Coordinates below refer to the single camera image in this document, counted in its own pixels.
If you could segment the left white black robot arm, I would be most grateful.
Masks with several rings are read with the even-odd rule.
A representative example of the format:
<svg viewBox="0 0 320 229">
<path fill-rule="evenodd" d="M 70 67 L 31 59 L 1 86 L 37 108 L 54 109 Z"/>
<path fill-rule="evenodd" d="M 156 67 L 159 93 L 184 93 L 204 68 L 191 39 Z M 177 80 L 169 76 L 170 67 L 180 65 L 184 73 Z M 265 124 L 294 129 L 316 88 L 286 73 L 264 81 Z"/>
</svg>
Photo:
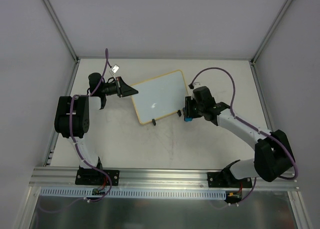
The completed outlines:
<svg viewBox="0 0 320 229">
<path fill-rule="evenodd" d="M 72 144 L 79 159 L 79 168 L 88 170 L 87 178 L 93 184 L 99 184 L 104 180 L 105 173 L 96 150 L 86 138 L 86 134 L 93 128 L 93 112 L 105 108 L 107 96 L 124 98 L 136 95 L 139 91 L 126 84 L 120 76 L 105 80 L 100 73 L 95 72 L 88 76 L 88 82 L 88 95 L 59 98 L 54 129 Z"/>
</svg>

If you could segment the blue whiteboard eraser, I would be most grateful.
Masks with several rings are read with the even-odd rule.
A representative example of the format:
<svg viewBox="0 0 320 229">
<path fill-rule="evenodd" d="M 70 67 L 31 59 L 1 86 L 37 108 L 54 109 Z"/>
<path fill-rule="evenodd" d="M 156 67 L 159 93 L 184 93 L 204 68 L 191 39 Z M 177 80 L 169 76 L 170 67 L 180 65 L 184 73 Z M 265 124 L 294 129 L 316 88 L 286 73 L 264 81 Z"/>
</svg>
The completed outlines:
<svg viewBox="0 0 320 229">
<path fill-rule="evenodd" d="M 192 117 L 184 117 L 185 122 L 191 122 L 193 120 Z"/>
</svg>

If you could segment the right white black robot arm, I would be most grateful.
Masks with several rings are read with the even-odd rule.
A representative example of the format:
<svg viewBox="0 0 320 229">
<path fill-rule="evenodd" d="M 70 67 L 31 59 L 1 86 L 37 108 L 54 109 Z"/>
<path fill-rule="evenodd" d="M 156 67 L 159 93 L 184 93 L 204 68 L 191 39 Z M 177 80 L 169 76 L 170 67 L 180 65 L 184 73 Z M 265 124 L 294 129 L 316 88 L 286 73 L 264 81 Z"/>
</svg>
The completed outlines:
<svg viewBox="0 0 320 229">
<path fill-rule="evenodd" d="M 253 149 L 252 159 L 236 160 L 224 167 L 216 177 L 230 187 L 235 187 L 246 178 L 260 177 L 266 182 L 284 179 L 283 174 L 287 170 L 297 167 L 283 131 L 260 129 L 239 118 L 230 105 L 216 102 L 206 86 L 194 89 L 191 96 L 185 97 L 182 111 L 186 122 L 204 118 L 233 133 Z"/>
</svg>

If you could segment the yellow framed whiteboard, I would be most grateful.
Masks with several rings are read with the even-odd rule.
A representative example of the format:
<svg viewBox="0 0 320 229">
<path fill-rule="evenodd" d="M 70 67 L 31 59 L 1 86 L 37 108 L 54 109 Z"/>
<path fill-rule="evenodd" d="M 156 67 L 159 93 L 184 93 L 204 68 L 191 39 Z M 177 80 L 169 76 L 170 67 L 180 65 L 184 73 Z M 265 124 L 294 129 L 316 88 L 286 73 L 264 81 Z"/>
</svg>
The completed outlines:
<svg viewBox="0 0 320 229">
<path fill-rule="evenodd" d="M 141 125 L 177 114 L 185 106 L 187 84 L 181 70 L 168 72 L 131 85 L 138 90 L 132 103 Z"/>
</svg>

